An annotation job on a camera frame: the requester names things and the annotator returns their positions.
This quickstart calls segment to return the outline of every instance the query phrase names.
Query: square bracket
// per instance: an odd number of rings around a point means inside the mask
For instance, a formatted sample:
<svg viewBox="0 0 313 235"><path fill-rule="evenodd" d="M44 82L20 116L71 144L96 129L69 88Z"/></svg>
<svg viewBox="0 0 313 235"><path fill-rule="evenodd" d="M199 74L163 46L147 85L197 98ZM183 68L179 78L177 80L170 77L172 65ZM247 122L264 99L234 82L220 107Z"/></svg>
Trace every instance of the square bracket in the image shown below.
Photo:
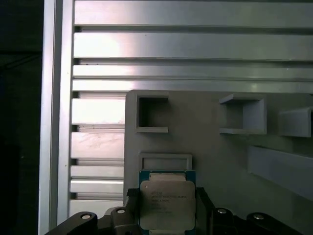
<svg viewBox="0 0 313 235"><path fill-rule="evenodd" d="M267 111L263 96L254 94L231 94L220 99L225 105L226 127L223 134L266 135Z"/></svg>
<svg viewBox="0 0 313 235"><path fill-rule="evenodd" d="M136 132L168 133L167 111L169 108L167 92L144 92L136 99Z"/></svg>

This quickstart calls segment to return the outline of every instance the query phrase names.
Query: screw head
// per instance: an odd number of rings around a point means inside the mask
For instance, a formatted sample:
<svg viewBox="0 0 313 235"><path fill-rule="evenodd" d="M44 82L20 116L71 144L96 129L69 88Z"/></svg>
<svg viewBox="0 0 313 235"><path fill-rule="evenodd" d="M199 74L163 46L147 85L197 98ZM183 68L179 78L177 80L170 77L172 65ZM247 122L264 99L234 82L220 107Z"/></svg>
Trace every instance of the screw head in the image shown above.
<svg viewBox="0 0 313 235"><path fill-rule="evenodd" d="M258 220L264 219L264 216L262 216L261 214L255 214L253 217Z"/></svg>
<svg viewBox="0 0 313 235"><path fill-rule="evenodd" d="M82 219L89 219L90 217L91 217L90 215L84 214L84 215L82 216Z"/></svg>
<svg viewBox="0 0 313 235"><path fill-rule="evenodd" d="M227 211L225 209L218 209L217 212L220 214L226 214L227 213Z"/></svg>

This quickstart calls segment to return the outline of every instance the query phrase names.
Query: dark background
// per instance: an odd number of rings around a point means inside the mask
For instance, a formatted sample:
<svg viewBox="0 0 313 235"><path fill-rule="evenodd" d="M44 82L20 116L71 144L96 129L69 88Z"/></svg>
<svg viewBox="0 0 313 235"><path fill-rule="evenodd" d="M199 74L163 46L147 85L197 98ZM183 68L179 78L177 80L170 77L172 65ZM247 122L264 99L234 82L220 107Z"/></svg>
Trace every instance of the dark background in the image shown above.
<svg viewBox="0 0 313 235"><path fill-rule="evenodd" d="M44 0L0 0L0 139L9 234L37 234ZM17 64L11 62L28 57ZM14 185L18 190L14 195Z"/></svg>

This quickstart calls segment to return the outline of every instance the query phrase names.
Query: bolt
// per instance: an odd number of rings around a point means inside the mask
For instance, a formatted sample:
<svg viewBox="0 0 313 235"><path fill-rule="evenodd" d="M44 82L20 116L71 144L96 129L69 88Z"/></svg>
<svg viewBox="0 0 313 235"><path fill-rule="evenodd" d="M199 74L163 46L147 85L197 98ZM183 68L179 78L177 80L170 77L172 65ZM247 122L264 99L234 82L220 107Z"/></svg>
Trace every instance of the bolt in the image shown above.
<svg viewBox="0 0 313 235"><path fill-rule="evenodd" d="M217 212L220 214L226 214L227 213L227 211L225 209L218 209Z"/></svg>
<svg viewBox="0 0 313 235"><path fill-rule="evenodd" d="M82 219L89 219L90 217L91 217L90 215L84 214L84 215L82 216Z"/></svg>
<svg viewBox="0 0 313 235"><path fill-rule="evenodd" d="M264 219L264 216L262 216L262 215L260 215L260 214L255 214L253 217L254 217L255 219L259 219L259 220Z"/></svg>

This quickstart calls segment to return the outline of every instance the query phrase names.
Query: metal slat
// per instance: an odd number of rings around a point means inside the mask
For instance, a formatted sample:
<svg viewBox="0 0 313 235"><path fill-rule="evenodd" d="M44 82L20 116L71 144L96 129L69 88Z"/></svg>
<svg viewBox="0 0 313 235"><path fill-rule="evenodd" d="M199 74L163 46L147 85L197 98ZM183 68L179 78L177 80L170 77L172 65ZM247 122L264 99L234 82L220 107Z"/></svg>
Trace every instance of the metal slat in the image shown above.
<svg viewBox="0 0 313 235"><path fill-rule="evenodd" d="M76 1L76 25L313 27L313 5L282 2Z"/></svg>
<svg viewBox="0 0 313 235"><path fill-rule="evenodd" d="M101 218L108 209L121 206L123 201L71 200L69 216L83 211L96 213Z"/></svg>
<svg viewBox="0 0 313 235"><path fill-rule="evenodd" d="M72 178L79 179L110 179L122 180L124 178L124 167L120 166L72 166Z"/></svg>
<svg viewBox="0 0 313 235"><path fill-rule="evenodd" d="M72 124L124 124L124 99L73 99Z"/></svg>
<svg viewBox="0 0 313 235"><path fill-rule="evenodd" d="M72 133L71 157L84 160L124 159L124 133Z"/></svg>
<svg viewBox="0 0 313 235"><path fill-rule="evenodd" d="M74 91L223 91L260 93L312 93L312 82L257 82L210 80L73 80Z"/></svg>
<svg viewBox="0 0 313 235"><path fill-rule="evenodd" d="M75 78L313 80L311 68L166 65L74 65Z"/></svg>
<svg viewBox="0 0 313 235"><path fill-rule="evenodd" d="M72 179L70 183L71 192L88 193L119 193L123 194L122 180L79 180Z"/></svg>
<svg viewBox="0 0 313 235"><path fill-rule="evenodd" d="M313 36L217 33L75 33L76 58L313 60Z"/></svg>

